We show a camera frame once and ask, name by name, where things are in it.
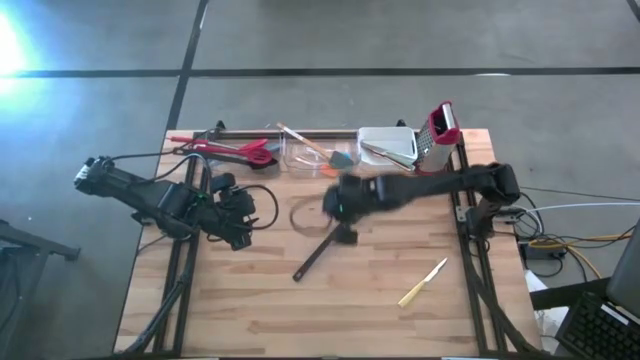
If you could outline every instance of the concrete floor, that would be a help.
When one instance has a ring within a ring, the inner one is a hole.
[[[180,69],[197,5],[7,1],[0,30],[15,31],[24,69]],[[623,0],[219,0],[203,24],[197,69],[640,65],[640,23]],[[49,262],[15,358],[111,351],[140,227],[126,206],[83,195],[72,181],[89,156],[157,151],[176,84],[0,80],[0,218],[82,247],[77,263]],[[640,75],[191,79],[177,127],[419,126],[451,99],[463,127],[491,130],[497,157],[514,166],[521,186],[640,198],[639,86]],[[142,176],[156,164],[122,162]],[[527,192],[539,206],[606,201]],[[576,236],[620,232],[639,215],[633,207],[543,213],[549,232]],[[608,275],[623,245],[585,253]],[[531,263],[539,272],[554,266]],[[570,259],[545,282],[580,280]]]

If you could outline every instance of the yellow knife handle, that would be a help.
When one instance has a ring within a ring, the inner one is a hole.
[[[400,305],[400,307],[407,306],[407,304],[409,304],[409,302],[411,302],[411,300],[413,300],[413,298],[420,292],[423,286],[424,282],[420,281],[418,285],[414,286],[413,289],[411,289],[407,293],[407,295],[405,295],[402,299],[400,299],[400,301],[398,301],[398,305]]]

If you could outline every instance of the white cable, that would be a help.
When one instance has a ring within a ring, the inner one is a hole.
[[[530,210],[530,209],[527,209],[526,207],[520,206],[520,205],[511,205],[511,206],[516,207],[518,209],[522,209],[525,212],[529,213],[531,215],[531,217],[533,217],[533,220],[536,222],[536,225],[538,225],[538,233],[540,233],[540,234],[544,233],[544,229],[542,228],[542,221],[540,221],[540,218],[538,217],[538,214],[535,213],[536,209]]]
[[[572,208],[572,207],[586,207],[586,206],[640,206],[640,203],[584,203],[584,204],[564,204],[564,205],[553,205],[553,206],[544,206],[541,208],[528,209],[527,212],[529,214],[542,211],[542,210],[551,210],[551,209],[564,209],[564,208]]]

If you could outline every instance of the wooden tabletop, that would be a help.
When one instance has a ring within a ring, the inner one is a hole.
[[[495,161],[487,130],[463,132],[470,164]],[[169,135],[192,133],[172,131]],[[165,149],[174,146],[165,143]],[[179,159],[163,156],[158,173]],[[268,186],[278,197],[280,216],[271,228],[255,231],[253,245],[240,251],[231,251],[225,242],[211,243],[201,237],[184,356],[477,354],[448,195],[418,199],[399,211],[363,219],[357,225],[358,246],[332,244],[303,280],[295,283],[292,274],[324,235],[307,237],[295,232],[289,222],[290,209],[309,196],[323,194],[335,179],[287,166],[284,161],[280,164],[280,173],[270,175],[256,174],[241,165],[214,168],[215,172],[233,172],[240,184]],[[183,181],[185,171],[186,166],[169,179]],[[269,221],[272,201],[260,189],[251,190],[251,194],[260,218],[256,225]],[[303,226],[326,223],[320,214],[320,202],[304,206],[295,220]],[[157,229],[145,229],[141,245],[158,236]],[[170,249],[170,240],[163,240],[138,256],[116,350],[131,344],[158,309]],[[449,261],[438,276],[406,308],[398,307],[397,302],[407,291],[445,257]],[[507,235],[492,238],[489,257],[498,300],[513,324],[539,347],[514,239]],[[491,344],[490,318],[486,309],[483,312]],[[170,322],[168,339],[172,339],[173,325]]]

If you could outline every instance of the metal grater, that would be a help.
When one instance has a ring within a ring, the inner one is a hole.
[[[453,115],[451,101],[445,101],[427,117],[418,133],[416,173],[430,174],[442,170],[458,141],[460,128]]]

